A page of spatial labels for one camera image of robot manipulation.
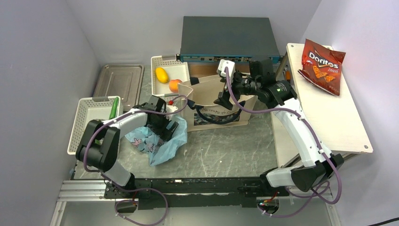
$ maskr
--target lemon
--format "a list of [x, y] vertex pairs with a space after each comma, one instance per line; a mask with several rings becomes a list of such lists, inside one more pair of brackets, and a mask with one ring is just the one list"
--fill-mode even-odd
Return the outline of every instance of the lemon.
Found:
[[167, 83], [169, 81], [168, 74], [162, 67], [157, 67], [155, 69], [155, 75], [157, 76], [158, 81], [162, 83]]

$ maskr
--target silver tray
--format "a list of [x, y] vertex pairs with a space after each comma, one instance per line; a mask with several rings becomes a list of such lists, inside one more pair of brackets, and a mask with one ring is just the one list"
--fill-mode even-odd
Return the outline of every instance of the silver tray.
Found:
[[123, 111], [138, 104], [143, 65], [106, 65], [98, 78], [94, 97], [120, 96]]

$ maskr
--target paper bag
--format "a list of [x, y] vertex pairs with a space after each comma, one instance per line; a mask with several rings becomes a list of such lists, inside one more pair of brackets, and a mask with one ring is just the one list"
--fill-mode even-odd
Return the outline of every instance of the paper bag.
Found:
[[[182, 116], [187, 121], [187, 132], [248, 124], [251, 114], [241, 111], [231, 98], [232, 110], [213, 103], [223, 86], [224, 82], [220, 82], [219, 75], [194, 78], [178, 84], [179, 95], [186, 95], [196, 106], [195, 109], [186, 107], [183, 110]], [[244, 108], [252, 110], [256, 97], [241, 95], [238, 102]]]

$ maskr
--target green vegetable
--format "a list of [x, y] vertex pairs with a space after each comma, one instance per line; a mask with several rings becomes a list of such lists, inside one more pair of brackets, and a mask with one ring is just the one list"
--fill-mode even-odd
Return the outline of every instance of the green vegetable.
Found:
[[116, 111], [118, 109], [118, 102], [119, 102], [119, 97], [115, 97], [113, 100], [112, 108], [111, 108], [111, 113], [110, 113], [110, 118], [113, 119], [116, 117]]

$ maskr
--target white plastic basket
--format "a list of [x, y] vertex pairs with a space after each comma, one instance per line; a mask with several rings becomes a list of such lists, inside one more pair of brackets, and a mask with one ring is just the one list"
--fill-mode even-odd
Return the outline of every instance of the white plastic basket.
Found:
[[162, 67], [168, 74], [169, 80], [180, 79], [182, 82], [190, 80], [187, 62], [176, 61], [175, 56], [151, 57], [151, 85], [152, 94], [166, 101], [172, 100], [178, 94], [169, 89], [168, 83], [161, 83], [155, 75], [155, 69]]
[[[69, 139], [68, 154], [75, 155], [83, 132], [89, 121], [93, 119], [107, 120], [110, 117], [112, 104], [117, 96], [110, 97], [88, 97], [79, 100], [78, 109], [76, 110], [75, 120]], [[123, 114], [123, 105], [118, 103], [118, 111], [116, 116]]]

